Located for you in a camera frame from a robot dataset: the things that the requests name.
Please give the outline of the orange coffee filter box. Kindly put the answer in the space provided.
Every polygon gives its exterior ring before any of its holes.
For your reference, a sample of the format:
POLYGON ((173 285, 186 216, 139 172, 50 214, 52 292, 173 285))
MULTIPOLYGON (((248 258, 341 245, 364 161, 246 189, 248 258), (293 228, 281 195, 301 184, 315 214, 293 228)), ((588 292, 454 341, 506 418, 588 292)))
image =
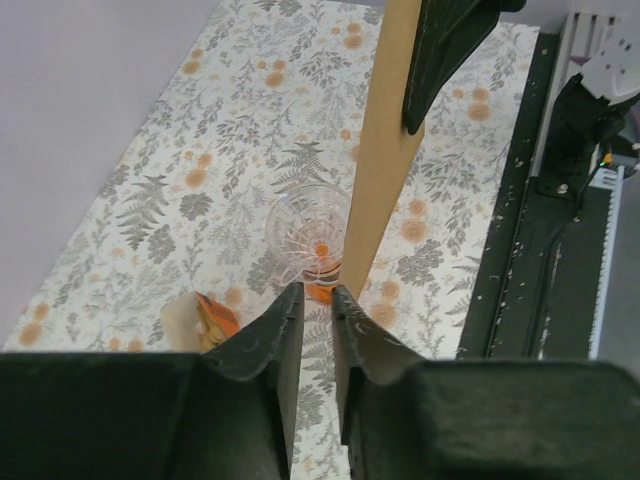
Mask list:
POLYGON ((170 348, 178 352, 208 352, 241 330, 231 309, 196 291, 167 304, 160 320, 170 348))

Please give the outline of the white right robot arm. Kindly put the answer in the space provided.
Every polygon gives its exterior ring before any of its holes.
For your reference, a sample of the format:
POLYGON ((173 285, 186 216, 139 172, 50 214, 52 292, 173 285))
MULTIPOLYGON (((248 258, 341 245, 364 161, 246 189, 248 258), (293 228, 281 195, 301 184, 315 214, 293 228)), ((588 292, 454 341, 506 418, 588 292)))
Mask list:
MULTIPOLYGON (((402 108, 417 133, 436 95, 497 25, 524 1, 422 1, 402 108)), ((580 66, 558 94, 545 154, 558 168, 586 160, 610 141, 639 101, 639 14, 613 26, 608 42, 580 66)))

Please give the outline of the clear glass dripper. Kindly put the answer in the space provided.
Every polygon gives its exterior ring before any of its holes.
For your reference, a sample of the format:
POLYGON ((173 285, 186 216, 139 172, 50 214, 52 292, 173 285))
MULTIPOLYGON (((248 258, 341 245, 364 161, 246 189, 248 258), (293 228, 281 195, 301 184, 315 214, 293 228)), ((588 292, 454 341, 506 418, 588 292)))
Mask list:
POLYGON ((343 258, 350 206, 346 192, 321 182, 295 186, 278 197, 265 220, 266 245, 276 261, 272 273, 276 284, 303 283, 302 270, 317 243, 329 244, 343 258))

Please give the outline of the brown paper coffee filter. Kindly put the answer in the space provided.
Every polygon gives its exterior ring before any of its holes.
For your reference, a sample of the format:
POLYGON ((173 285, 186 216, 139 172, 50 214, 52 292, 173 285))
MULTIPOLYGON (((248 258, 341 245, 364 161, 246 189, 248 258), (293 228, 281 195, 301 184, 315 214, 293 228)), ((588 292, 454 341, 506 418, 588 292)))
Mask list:
POLYGON ((421 3, 389 1, 378 39, 356 162, 340 284, 358 299, 424 129, 410 135, 402 107, 421 3))

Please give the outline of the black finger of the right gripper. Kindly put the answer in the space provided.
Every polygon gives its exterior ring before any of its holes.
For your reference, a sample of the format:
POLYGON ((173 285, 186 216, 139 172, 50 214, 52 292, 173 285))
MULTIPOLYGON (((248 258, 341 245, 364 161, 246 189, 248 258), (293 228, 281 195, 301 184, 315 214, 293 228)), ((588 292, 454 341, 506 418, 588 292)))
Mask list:
POLYGON ((402 123, 417 133, 450 77, 493 31, 504 12, 525 0, 423 0, 402 108, 402 123))

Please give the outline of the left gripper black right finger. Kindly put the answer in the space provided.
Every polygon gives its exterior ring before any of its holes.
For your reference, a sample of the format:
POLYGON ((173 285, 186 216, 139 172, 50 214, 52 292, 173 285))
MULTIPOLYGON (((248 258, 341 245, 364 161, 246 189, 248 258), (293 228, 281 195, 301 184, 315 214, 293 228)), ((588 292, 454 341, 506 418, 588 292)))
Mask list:
POLYGON ((635 479, 639 385, 595 361, 428 360, 332 292, 355 479, 635 479))

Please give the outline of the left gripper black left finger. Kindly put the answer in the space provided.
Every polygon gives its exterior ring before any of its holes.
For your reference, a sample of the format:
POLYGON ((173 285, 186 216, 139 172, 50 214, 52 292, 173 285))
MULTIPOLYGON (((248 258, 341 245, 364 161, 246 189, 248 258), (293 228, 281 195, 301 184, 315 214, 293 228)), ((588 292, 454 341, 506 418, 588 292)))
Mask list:
POLYGON ((5 353, 5 479, 287 479, 304 288, 207 353, 5 353))

